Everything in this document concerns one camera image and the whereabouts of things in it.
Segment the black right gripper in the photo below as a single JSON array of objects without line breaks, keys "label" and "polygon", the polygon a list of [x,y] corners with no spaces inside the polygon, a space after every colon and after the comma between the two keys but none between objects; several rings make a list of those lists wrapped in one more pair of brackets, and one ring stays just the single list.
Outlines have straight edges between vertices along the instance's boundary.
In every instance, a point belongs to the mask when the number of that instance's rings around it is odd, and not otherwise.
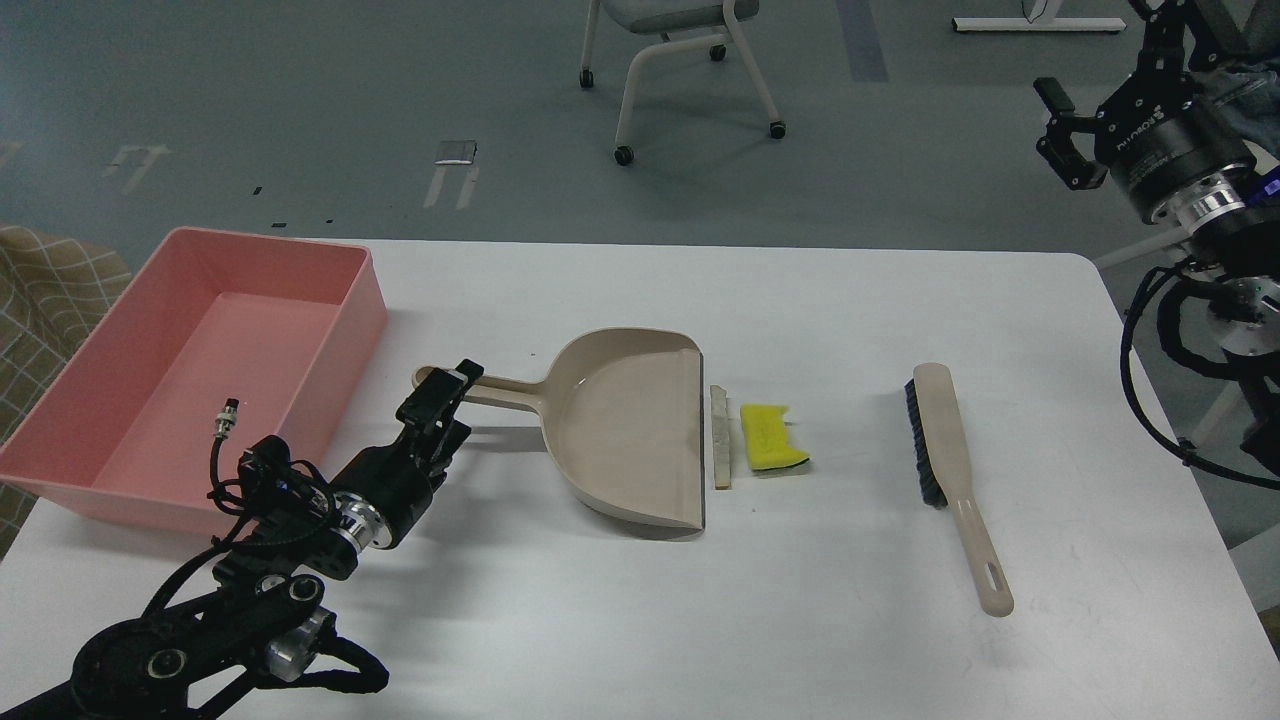
[{"label": "black right gripper", "polygon": [[[1189,74],[1216,68],[1216,3],[1128,5],[1146,24],[1135,69],[1094,117],[1078,114],[1056,78],[1037,77],[1033,88],[1050,115],[1036,149],[1071,191],[1097,190],[1110,172],[1140,220],[1153,225],[1172,195],[1208,176],[1242,177],[1256,159]],[[1097,161],[1079,150],[1075,135],[1094,135]]]}]

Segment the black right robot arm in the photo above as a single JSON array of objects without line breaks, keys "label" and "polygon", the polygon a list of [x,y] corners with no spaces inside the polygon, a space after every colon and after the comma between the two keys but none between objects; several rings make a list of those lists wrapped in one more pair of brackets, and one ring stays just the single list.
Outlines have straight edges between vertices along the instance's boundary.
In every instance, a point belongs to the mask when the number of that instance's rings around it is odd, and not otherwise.
[{"label": "black right robot arm", "polygon": [[[1276,489],[1277,195],[1196,81],[1244,59],[1248,46],[1219,1],[1134,1],[1132,9],[1146,27],[1135,68],[1094,111],[1079,113],[1053,77],[1036,79],[1048,113],[1036,147],[1068,188],[1111,179],[1143,223],[1170,223],[1184,236],[1184,258],[1143,275],[1123,323],[1120,379],[1135,419],[1184,465]],[[1242,392],[1252,420],[1240,448],[1263,477],[1212,462],[1193,441],[1171,439],[1149,420],[1130,361],[1148,307],[1171,361]]]}]

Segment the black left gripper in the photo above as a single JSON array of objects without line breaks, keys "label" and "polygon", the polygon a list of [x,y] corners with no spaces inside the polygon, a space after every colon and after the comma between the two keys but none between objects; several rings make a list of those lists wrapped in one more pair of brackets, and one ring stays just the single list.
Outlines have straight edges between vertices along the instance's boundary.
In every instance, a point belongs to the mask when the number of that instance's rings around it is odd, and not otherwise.
[{"label": "black left gripper", "polygon": [[448,424],[483,374],[484,368],[470,359],[453,369],[421,368],[412,392],[396,410],[404,425],[396,439],[361,450],[337,474],[332,483],[337,492],[376,512],[381,528],[374,534],[374,547],[397,547],[430,507],[454,454],[471,434],[468,425]]}]

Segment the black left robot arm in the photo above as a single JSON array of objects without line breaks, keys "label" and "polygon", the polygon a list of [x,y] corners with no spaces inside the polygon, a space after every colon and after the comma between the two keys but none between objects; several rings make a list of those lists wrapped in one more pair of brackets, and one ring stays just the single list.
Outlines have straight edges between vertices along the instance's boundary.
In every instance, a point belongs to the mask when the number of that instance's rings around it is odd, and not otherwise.
[{"label": "black left robot arm", "polygon": [[483,368],[428,368],[397,410],[393,442],[360,451],[333,479],[268,436],[218,470],[238,401],[220,413],[209,498],[233,528],[175,570],[137,616],[87,641],[67,682],[8,719],[216,719],[253,691],[384,689],[389,673],[337,632],[326,582],[366,550],[401,544],[470,436],[456,416]]}]

